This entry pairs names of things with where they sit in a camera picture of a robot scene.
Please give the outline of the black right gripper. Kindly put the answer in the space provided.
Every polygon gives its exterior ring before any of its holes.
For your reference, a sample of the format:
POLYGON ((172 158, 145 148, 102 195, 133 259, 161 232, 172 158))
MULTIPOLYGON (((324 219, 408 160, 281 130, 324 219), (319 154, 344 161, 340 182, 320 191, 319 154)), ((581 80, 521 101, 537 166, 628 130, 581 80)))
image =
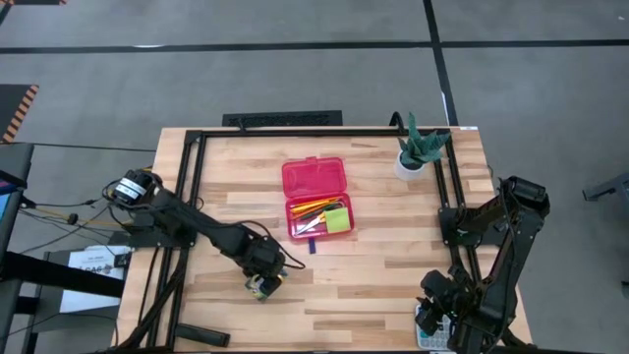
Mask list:
MULTIPOLYGON (((480 318, 481 282, 475 280, 463 266, 451 266, 445 277, 438 270, 429 271, 421 281, 425 297, 422 305, 434 303, 443 306, 446 316, 455 321, 476 321, 480 318)), ((441 312, 420 308, 415 316, 416 325, 427 336, 440 328, 441 312)))

